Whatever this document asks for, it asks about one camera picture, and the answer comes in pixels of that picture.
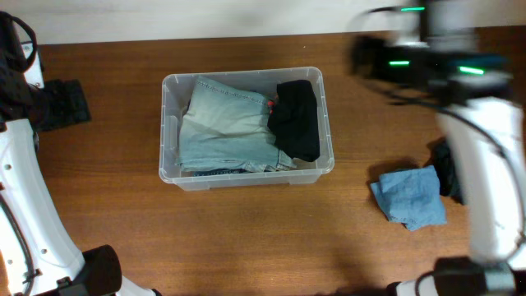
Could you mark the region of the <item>black garment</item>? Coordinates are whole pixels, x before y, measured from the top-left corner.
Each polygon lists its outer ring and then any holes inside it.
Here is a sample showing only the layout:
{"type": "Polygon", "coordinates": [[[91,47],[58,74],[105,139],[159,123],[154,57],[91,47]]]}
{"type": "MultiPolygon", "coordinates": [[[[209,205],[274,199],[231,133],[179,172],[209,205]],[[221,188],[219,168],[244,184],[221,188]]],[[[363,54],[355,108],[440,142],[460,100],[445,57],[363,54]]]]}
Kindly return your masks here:
{"type": "Polygon", "coordinates": [[[321,155],[317,100],[307,80],[288,81],[276,87],[267,127],[275,145],[292,159],[314,162],[321,155]]]}

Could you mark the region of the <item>dark garment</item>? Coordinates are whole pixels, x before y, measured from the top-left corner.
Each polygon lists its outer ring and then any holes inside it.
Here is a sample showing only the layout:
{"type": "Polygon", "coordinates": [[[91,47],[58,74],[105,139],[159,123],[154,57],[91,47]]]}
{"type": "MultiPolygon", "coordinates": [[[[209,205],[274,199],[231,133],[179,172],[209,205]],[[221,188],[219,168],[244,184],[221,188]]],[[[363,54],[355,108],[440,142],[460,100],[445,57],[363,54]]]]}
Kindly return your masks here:
{"type": "Polygon", "coordinates": [[[431,165],[435,168],[440,183],[440,194],[450,197],[455,202],[464,205],[459,179],[456,175],[454,159],[445,138],[430,144],[431,165]]]}

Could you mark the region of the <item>light blue cloth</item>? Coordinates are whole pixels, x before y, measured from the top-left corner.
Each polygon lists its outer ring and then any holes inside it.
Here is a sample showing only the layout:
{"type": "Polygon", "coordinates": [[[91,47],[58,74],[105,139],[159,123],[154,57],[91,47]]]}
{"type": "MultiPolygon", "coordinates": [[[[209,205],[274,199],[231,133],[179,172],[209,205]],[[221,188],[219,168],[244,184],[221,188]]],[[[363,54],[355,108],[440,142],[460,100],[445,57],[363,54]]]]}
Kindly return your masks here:
{"type": "Polygon", "coordinates": [[[447,224],[440,181],[433,166],[384,173],[370,187],[391,223],[403,224],[409,231],[447,224]]]}

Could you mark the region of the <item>light wash jeans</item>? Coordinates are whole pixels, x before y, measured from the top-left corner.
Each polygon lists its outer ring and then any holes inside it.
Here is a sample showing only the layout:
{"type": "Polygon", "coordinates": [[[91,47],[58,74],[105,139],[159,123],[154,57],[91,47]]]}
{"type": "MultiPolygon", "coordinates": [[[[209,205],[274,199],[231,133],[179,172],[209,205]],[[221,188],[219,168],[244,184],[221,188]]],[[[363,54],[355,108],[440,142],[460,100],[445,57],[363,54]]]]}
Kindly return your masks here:
{"type": "Polygon", "coordinates": [[[290,170],[293,159],[267,127],[270,99],[200,76],[182,117],[177,163],[185,172],[290,170]]]}

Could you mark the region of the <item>dark blue jeans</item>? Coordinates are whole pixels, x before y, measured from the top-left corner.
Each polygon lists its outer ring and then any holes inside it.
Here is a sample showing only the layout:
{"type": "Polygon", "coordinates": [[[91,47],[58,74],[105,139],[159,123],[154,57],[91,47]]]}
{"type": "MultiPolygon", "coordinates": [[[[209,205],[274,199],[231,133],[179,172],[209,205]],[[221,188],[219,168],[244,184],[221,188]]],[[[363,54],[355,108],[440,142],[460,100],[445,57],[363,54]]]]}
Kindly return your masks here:
{"type": "Polygon", "coordinates": [[[250,173],[245,169],[214,169],[209,171],[196,171],[192,173],[193,177],[206,177],[206,176],[216,176],[224,174],[240,174],[240,173],[250,173]]]}

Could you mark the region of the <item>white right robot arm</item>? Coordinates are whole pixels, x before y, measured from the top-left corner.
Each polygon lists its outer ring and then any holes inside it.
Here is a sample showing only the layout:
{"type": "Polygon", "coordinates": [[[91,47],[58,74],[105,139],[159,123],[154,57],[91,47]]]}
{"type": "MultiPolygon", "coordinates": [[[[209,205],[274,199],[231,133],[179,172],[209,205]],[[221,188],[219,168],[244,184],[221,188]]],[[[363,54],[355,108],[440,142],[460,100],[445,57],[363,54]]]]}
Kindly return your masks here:
{"type": "Polygon", "coordinates": [[[393,105],[434,109],[470,220],[466,257],[436,261],[392,295],[522,295],[525,292],[524,111],[506,60],[479,51],[465,1],[407,1],[412,17],[393,39],[357,38],[353,70],[391,82],[393,105]]]}

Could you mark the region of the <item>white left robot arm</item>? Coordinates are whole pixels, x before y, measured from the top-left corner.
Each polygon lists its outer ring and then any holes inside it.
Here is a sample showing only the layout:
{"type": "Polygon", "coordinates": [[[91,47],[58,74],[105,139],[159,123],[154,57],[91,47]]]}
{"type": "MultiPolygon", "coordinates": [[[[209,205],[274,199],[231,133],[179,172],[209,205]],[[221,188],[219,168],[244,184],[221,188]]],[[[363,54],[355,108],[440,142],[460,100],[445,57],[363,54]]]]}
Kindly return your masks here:
{"type": "Polygon", "coordinates": [[[81,251],[59,218],[37,160],[39,132],[91,119],[77,80],[41,73],[34,31],[1,14],[1,255],[12,295],[156,295],[122,274],[109,245],[81,251]]]}

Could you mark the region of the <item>clear plastic storage container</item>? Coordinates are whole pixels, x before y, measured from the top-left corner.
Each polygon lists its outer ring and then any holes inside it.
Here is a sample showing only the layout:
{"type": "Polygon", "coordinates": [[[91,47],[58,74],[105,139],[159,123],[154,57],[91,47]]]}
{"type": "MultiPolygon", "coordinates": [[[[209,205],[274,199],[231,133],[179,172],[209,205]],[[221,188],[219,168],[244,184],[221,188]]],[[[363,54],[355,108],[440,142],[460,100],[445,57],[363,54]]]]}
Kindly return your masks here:
{"type": "Polygon", "coordinates": [[[162,83],[162,108],[159,147],[159,177],[184,191],[203,191],[216,187],[241,187],[271,184],[310,184],[332,171],[335,166],[330,120],[325,99],[322,72],[316,67],[292,67],[240,72],[207,72],[206,77],[240,90],[272,95],[280,83],[307,80],[317,100],[321,155],[314,162],[295,160],[296,168],[266,173],[194,176],[183,172],[177,163],[182,118],[187,112],[198,73],[170,74],[162,83]]]}

